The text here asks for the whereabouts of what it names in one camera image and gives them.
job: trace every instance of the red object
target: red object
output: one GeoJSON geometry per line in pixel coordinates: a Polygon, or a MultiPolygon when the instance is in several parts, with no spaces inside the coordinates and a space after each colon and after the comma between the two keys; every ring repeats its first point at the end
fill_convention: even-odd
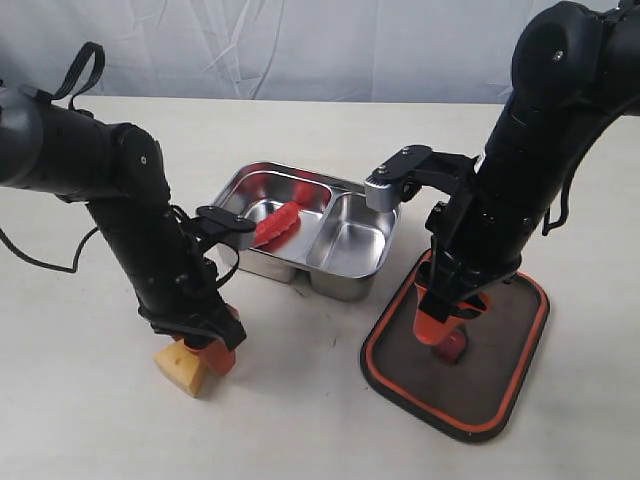
{"type": "Polygon", "coordinates": [[[467,336],[456,329],[440,344],[433,347],[433,354],[440,360],[455,365],[467,349],[467,336]]]}
{"type": "Polygon", "coordinates": [[[265,245],[274,238],[282,235],[296,223],[299,215],[300,206],[296,202],[287,202],[282,205],[282,207],[258,223],[253,246],[259,247],[265,245]]]}

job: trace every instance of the stainless steel tray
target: stainless steel tray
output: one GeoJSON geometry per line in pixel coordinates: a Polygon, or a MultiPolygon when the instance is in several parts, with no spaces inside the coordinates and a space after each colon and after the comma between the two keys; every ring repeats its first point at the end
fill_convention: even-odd
{"type": "MultiPolygon", "coordinates": [[[[300,222],[270,244],[242,251],[240,268],[284,283],[302,271],[322,295],[365,298],[386,260],[399,208],[376,212],[360,184],[275,163],[240,169],[212,205],[259,222],[291,200],[302,207],[300,222]]],[[[227,249],[219,252],[234,262],[227,249]]]]}

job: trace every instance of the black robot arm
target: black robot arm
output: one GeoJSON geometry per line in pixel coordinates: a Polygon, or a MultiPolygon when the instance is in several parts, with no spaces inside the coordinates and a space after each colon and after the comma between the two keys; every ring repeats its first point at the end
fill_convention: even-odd
{"type": "MultiPolygon", "coordinates": [[[[77,80],[91,53],[101,63],[101,47],[88,43],[71,77],[77,80]]],[[[162,152],[149,133],[106,125],[75,110],[73,99],[69,109],[52,104],[59,97],[24,86],[0,92],[0,185],[85,203],[156,333],[193,348],[219,339],[235,349],[246,335],[218,292],[229,275],[219,278],[204,254],[219,242],[249,247],[255,224],[206,206],[189,218],[169,203],[162,152]]]]}
{"type": "Polygon", "coordinates": [[[580,161],[621,115],[640,113],[640,2],[608,12],[560,2],[524,29],[512,59],[513,92],[482,155],[405,147],[365,182],[370,207],[388,211],[422,186],[450,195],[427,221],[432,257],[419,310],[445,322],[458,305],[509,281],[543,222],[562,225],[580,161]],[[562,212],[549,209],[562,190],[562,212]]]}

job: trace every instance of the metal tray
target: metal tray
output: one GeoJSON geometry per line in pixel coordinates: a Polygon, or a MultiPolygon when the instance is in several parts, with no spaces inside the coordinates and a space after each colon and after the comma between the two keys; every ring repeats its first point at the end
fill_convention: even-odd
{"type": "MultiPolygon", "coordinates": [[[[283,283],[302,271],[321,295],[365,298],[386,260],[400,209],[376,212],[360,184],[266,162],[240,169],[212,205],[259,222],[291,200],[302,207],[300,221],[273,242],[240,252],[240,268],[283,283]]],[[[227,249],[219,253],[226,264],[234,262],[227,249]]]]}

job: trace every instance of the white backdrop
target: white backdrop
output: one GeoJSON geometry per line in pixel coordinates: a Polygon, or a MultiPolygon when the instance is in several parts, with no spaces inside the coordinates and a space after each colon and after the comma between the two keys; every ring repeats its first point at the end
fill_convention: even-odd
{"type": "Polygon", "coordinates": [[[98,94],[501,103],[518,35],[554,3],[0,0],[0,78],[52,91],[92,40],[98,94]]]}

